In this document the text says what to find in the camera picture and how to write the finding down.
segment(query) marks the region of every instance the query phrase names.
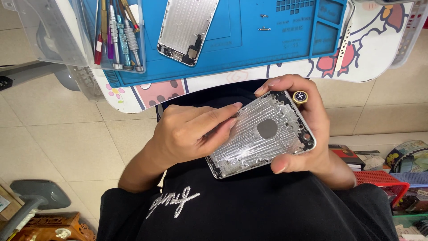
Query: white embroidered text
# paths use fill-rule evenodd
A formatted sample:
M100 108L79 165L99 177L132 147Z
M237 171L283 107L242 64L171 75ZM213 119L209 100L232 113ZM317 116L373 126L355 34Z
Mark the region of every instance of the white embroidered text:
M180 197L180 194L177 194L177 197L175 196L175 193L165 193L165 195L162 194L160 197L156 198L153 201L153 204L149 208L150 212L147 215L146 219L148 219L149 216L152 214L152 212L156 209L156 207L161 204L165 204L165 206L170 204L179 204L174 213L174 218L177 218L180 215L181 211L183 210L184 204L187 201L192 200L197 196L201 195L200 193L196 193L188 197L189 192L190 192L190 187L186 187L183 190L183 193L181 194L181 199L178 199Z

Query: person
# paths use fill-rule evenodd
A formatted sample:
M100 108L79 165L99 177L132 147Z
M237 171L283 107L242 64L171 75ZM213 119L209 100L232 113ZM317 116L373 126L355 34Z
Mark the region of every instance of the person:
M228 139L242 105L269 90L308 93L301 113L316 147L215 179L204 157ZM385 192L356 186L351 169L328 150L330 121L311 80L233 83L163 107L153 138L101 198L98 240L398 240Z

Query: tile floor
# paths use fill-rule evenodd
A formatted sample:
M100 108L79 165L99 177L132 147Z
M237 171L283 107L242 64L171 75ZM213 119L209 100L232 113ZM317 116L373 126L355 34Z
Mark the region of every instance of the tile floor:
M316 79L331 135L428 130L428 30L407 61L376 80ZM15 12L0 7L0 65L35 60ZM0 184L37 178L57 182L72 205L98 226L102 193L151 138L155 112L120 113L65 89L54 75L0 93Z

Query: white plastic basket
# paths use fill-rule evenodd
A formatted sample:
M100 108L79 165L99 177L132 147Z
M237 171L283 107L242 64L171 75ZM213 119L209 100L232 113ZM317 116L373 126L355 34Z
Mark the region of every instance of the white plastic basket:
M397 55L389 67L390 69L397 69L407 61L427 19L428 0L414 2L409 15L410 17L407 21L400 46L398 47Z

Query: blue plastic basket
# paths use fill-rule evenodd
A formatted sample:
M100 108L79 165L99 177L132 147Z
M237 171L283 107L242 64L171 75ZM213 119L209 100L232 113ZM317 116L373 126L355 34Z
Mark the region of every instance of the blue plastic basket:
M402 182L408 182L412 187L428 187L428 172L390 173L391 176Z

